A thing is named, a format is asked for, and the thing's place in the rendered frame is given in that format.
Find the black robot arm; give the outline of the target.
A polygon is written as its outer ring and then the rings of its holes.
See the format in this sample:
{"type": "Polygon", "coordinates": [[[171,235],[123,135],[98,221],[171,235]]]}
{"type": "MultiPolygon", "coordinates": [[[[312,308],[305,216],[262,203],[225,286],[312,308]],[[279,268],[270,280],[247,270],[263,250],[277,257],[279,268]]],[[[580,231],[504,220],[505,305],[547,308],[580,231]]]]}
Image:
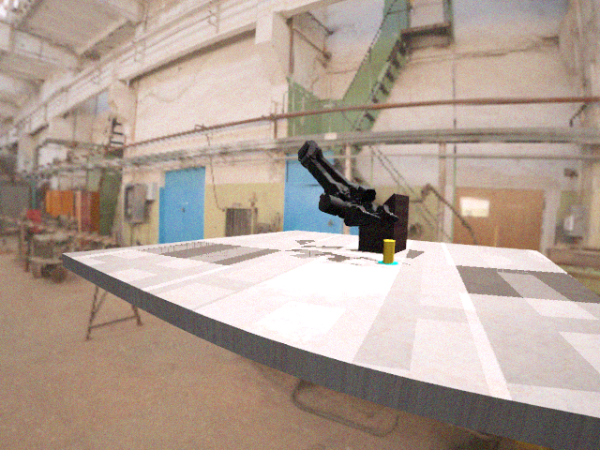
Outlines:
{"type": "Polygon", "coordinates": [[[376,211],[374,188],[347,180],[323,156],[322,149],[313,140],[304,143],[298,151],[298,160],[324,189],[319,201],[320,211],[344,218],[345,207],[350,203],[372,205],[373,213],[376,211]]]}

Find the yellow cylinder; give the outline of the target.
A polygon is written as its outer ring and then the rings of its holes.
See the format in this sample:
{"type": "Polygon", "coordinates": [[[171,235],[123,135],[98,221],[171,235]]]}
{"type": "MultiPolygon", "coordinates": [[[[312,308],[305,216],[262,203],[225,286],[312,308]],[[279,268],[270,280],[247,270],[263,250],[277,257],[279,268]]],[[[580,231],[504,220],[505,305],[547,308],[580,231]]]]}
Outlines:
{"type": "Polygon", "coordinates": [[[383,242],[383,263],[394,263],[395,241],[384,240],[383,242]]]}

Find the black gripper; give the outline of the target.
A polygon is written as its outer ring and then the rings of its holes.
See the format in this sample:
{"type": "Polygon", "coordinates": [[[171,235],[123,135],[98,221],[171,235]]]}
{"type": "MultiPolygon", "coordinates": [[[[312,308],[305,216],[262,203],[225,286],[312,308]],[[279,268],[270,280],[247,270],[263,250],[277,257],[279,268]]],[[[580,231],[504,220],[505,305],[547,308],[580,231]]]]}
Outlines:
{"type": "Polygon", "coordinates": [[[373,213],[372,205],[348,204],[345,207],[344,223],[346,226],[356,227],[377,223],[379,225],[389,225],[399,221],[399,217],[390,213],[390,206],[379,204],[376,213],[373,213]]]}

